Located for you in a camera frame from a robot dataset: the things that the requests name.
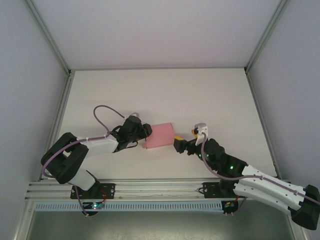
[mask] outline perforated metal strip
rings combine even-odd
[[[38,212],[81,211],[78,202],[37,202]],[[121,201],[107,202],[104,212],[210,212],[223,213],[221,201]]]

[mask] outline black mounting bracket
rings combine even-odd
[[[236,198],[236,195],[231,191],[221,191],[219,182],[204,182],[202,187],[205,199]]]
[[[106,192],[106,200],[115,198],[116,185],[114,183],[100,183],[99,188],[100,190]],[[96,195],[92,196],[87,191],[82,190],[80,187],[78,187],[77,190],[79,192],[80,199],[104,199],[103,191],[99,190],[97,191]],[[75,186],[72,186],[70,198],[77,199]]]

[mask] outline white bracket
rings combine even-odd
[[[86,145],[89,149],[88,153],[85,156],[86,158],[88,158],[93,155],[111,154],[116,150],[119,143],[114,136],[109,135],[108,137],[101,140],[84,141],[81,144]]]
[[[202,133],[205,133],[207,139],[208,139],[208,127],[207,124],[201,122],[196,125],[194,125],[194,129],[197,129],[197,138],[195,145],[198,146],[199,144],[202,144],[204,142],[205,136]]]

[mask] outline white enclosure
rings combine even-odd
[[[151,125],[170,122],[186,139],[194,124],[205,122],[228,154],[319,188],[319,9],[318,0],[3,1],[0,239],[31,239],[39,199],[71,201],[70,185],[38,181],[40,159],[65,132],[105,134],[92,114],[100,104],[124,115],[138,112]],[[112,111],[97,114],[111,129],[122,124]],[[196,156],[172,146],[139,145],[87,158],[82,167],[119,184],[115,203],[144,183],[146,195],[157,195],[154,186],[168,191],[164,201],[181,201],[180,185],[191,193],[186,198],[202,201],[194,188],[216,181]],[[250,224],[255,211],[249,209],[243,226],[258,226]],[[264,225],[274,216],[277,224],[285,219],[268,208],[263,214],[268,217],[257,222]],[[292,239],[311,239],[288,223],[277,229],[289,226]],[[263,239],[261,232],[242,237]],[[281,231],[275,235],[284,239]]]

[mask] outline metal frame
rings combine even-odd
[[[242,66],[227,66],[227,67],[214,67],[214,66],[177,66],[177,67],[117,67],[117,68],[75,68],[72,72],[82,71],[107,71],[107,70],[161,70],[161,69],[243,69]]]
[[[265,48],[271,34],[273,33],[274,29],[276,28],[281,16],[283,15],[286,7],[288,6],[288,3],[290,0],[281,0],[276,7],[276,10],[274,14],[272,15],[268,25],[266,26],[261,38],[259,39],[258,44],[256,45],[247,65],[245,66],[244,70],[246,73],[248,73],[255,63],[257,62],[261,52]]]
[[[58,107],[55,111],[53,123],[50,128],[49,137],[45,147],[46,151],[49,150],[49,148],[54,144],[54,142],[58,138],[58,134],[60,132],[62,119],[64,117],[65,110],[67,107],[67,102],[68,102],[69,94],[71,91],[72,82],[74,80],[74,76],[75,76],[74,73],[70,73],[70,75],[66,76],[64,87],[59,97]],[[41,171],[39,171],[38,181],[40,181],[41,178],[42,178],[42,173]]]
[[[18,219],[13,240],[26,240],[35,212],[36,203],[34,201],[24,202],[22,212]]]
[[[253,85],[250,73],[246,72],[245,74],[246,74],[246,78],[248,80],[248,84],[249,84],[250,91],[251,91],[251,94],[252,94],[252,98],[253,98],[253,101],[254,101],[254,104],[255,104],[255,108],[256,108],[256,111],[258,113],[261,125],[262,125],[262,129],[263,129],[264,137],[265,137],[265,140],[266,140],[266,144],[267,144],[267,146],[269,148],[269,151],[270,151],[270,155],[271,155],[271,159],[273,161],[273,165],[274,165],[274,168],[275,168],[276,175],[278,176],[278,178],[282,179],[283,175],[281,174],[281,171],[280,171],[280,168],[279,168],[278,160],[277,160],[277,157],[276,157],[276,152],[275,152],[275,149],[273,147],[273,144],[272,144],[269,132],[268,132],[267,124],[266,124],[265,118],[263,116],[263,113],[262,113],[262,110],[261,110],[261,107],[260,107],[260,104],[259,104],[259,101],[258,101],[258,98],[257,98],[257,93],[256,93],[256,90],[255,90],[255,87]]]
[[[40,32],[42,33],[46,43],[50,47],[56,60],[58,61],[58,63],[60,64],[60,66],[62,67],[64,72],[67,74],[67,76],[69,76],[70,69],[69,69],[64,57],[62,56],[56,42],[54,41],[54,38],[52,37],[45,21],[41,17],[41,14],[40,14],[39,10],[37,9],[34,1],[33,0],[22,0],[22,1],[24,2],[26,8],[28,9],[29,13],[31,14],[33,20],[37,24]]]
[[[199,179],[108,179],[101,183],[116,184],[114,199],[118,201],[204,201],[204,195],[197,191],[203,182],[219,182],[217,178]],[[77,202],[70,199],[72,186],[61,185],[56,180],[31,182],[26,193],[26,202]],[[214,200],[232,200],[233,198],[215,198]]]

